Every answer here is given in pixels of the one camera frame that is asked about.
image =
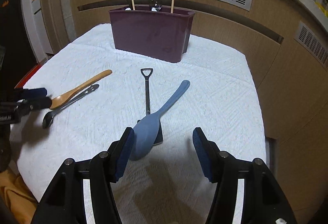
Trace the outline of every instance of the metal screw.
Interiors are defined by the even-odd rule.
[[[262,165],[262,164],[263,164],[263,161],[262,161],[262,159],[260,159],[260,158],[255,158],[255,159],[254,159],[254,162],[255,162],[255,164],[257,164],[257,165]]]
[[[108,152],[107,152],[107,151],[102,151],[102,152],[99,153],[99,156],[100,156],[101,158],[105,158],[105,157],[108,156]]]
[[[229,156],[229,153],[228,153],[227,151],[220,151],[220,152],[219,152],[219,155],[220,155],[221,157],[228,157],[228,156]]]
[[[73,163],[73,160],[71,158],[68,158],[64,161],[65,165],[70,165]]]

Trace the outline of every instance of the yellow object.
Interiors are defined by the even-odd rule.
[[[16,176],[11,169],[0,173],[0,196],[20,224],[31,223],[37,201],[21,175]]]
[[[3,2],[2,7],[5,7],[5,6],[7,6],[8,4],[9,4],[9,1],[7,0],[7,1]]]
[[[54,99],[52,99],[52,105],[50,109],[55,109],[66,103],[66,101],[70,100],[74,95],[76,95],[78,92],[82,91],[84,88],[90,86],[91,84],[94,84],[95,82],[99,81],[100,79],[112,74],[112,71],[110,69],[104,70],[103,72],[97,74],[96,76],[92,77],[91,79],[87,80],[86,82],[82,83],[78,87],[61,94]]]
[[[319,3],[316,2],[316,5],[318,6],[318,8],[321,9],[321,11],[325,14],[325,16],[328,18],[328,11]]]

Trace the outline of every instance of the metal utensil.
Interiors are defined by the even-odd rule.
[[[79,95],[74,97],[72,100],[67,101],[60,108],[57,108],[53,111],[48,112],[43,118],[42,128],[43,129],[49,128],[51,126],[51,124],[53,123],[53,121],[54,121],[54,116],[55,115],[57,115],[59,112],[61,112],[62,110],[64,110],[66,107],[70,106],[71,104],[73,104],[77,100],[83,98],[87,94],[96,91],[98,89],[98,87],[99,87],[99,84],[91,85],[88,89],[84,90],[82,93],[80,93]]]
[[[148,75],[145,75],[144,71],[149,70],[150,73]],[[150,115],[150,99],[149,99],[149,77],[153,73],[152,68],[142,68],[141,74],[145,77],[145,90],[146,90],[146,115]],[[159,129],[157,133],[157,137],[155,139],[155,142],[153,145],[158,145],[163,143],[163,132],[162,132],[162,125],[161,121],[159,121]]]
[[[134,142],[130,160],[139,160],[150,152],[158,133],[160,117],[178,101],[189,86],[188,80],[182,81],[179,88],[157,112],[145,116],[134,126]]]
[[[61,94],[54,99],[52,99],[52,105],[50,109],[55,109],[60,106],[62,106],[66,101],[70,100],[74,95],[76,95],[79,91],[83,90],[84,88],[90,86],[91,84],[99,81],[100,79],[112,74],[112,71],[110,69],[104,70],[103,72],[97,74],[96,76],[92,77],[91,79],[87,80],[86,82],[82,83],[78,87]]]
[[[154,8],[156,11],[160,11],[162,9],[162,0],[148,0],[148,5],[150,10]]]

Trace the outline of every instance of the black foam grip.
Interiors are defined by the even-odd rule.
[[[44,108],[50,108],[52,105],[52,100],[46,96],[38,99],[29,100],[32,108],[31,110],[40,110]]]

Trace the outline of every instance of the orange cloth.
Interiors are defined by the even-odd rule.
[[[25,185],[22,176],[11,169],[0,173],[0,196],[20,224],[30,224],[37,201]]]

